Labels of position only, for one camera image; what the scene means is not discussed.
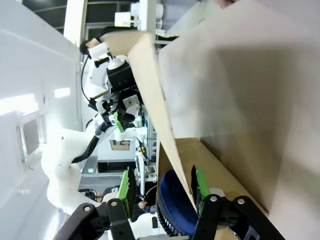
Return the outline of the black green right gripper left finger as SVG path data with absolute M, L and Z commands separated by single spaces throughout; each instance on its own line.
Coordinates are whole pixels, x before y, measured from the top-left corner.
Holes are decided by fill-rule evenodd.
M 105 231 L 110 231 L 114 240 L 133 240 L 129 223 L 136 199 L 136 179 L 130 168 L 124 171 L 117 197 L 101 203 L 80 204 L 68 218 L 55 240 L 98 240 Z

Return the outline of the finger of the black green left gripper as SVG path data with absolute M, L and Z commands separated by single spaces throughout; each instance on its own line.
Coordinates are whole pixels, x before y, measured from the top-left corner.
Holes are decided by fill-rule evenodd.
M 125 130 L 124 130 L 124 127 L 123 127 L 121 121 L 118 119 L 119 114 L 118 114 L 117 111 L 113 114 L 113 117 L 114 117 L 115 125 L 117 126 L 118 130 L 120 131 L 120 133 L 124 133 Z
M 122 125 L 124 127 L 134 127 L 135 120 L 136 120 L 136 117 L 134 115 L 125 113 L 122 117 Z

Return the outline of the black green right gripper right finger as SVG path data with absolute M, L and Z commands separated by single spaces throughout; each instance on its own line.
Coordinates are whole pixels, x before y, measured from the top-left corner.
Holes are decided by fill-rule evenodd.
M 227 228 L 238 240 L 283 240 L 284 237 L 246 195 L 228 200 L 211 193 L 202 169 L 191 170 L 191 188 L 198 220 L 193 240 L 213 240 L 218 227 Z

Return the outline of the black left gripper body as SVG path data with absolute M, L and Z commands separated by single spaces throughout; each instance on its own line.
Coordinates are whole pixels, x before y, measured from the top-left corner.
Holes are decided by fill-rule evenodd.
M 125 62 L 115 69 L 106 70 L 108 81 L 111 84 L 111 94 L 109 97 L 110 111 L 112 114 L 118 112 L 120 116 L 126 114 L 128 106 L 125 106 L 124 99 L 137 96 L 141 102 L 142 97 L 136 84 L 131 66 Z

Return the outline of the person's right hand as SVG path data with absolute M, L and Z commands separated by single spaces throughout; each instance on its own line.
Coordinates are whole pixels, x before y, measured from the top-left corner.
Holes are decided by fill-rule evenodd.
M 215 0 L 216 4 L 221 8 L 224 9 L 232 4 L 234 4 L 237 0 Z

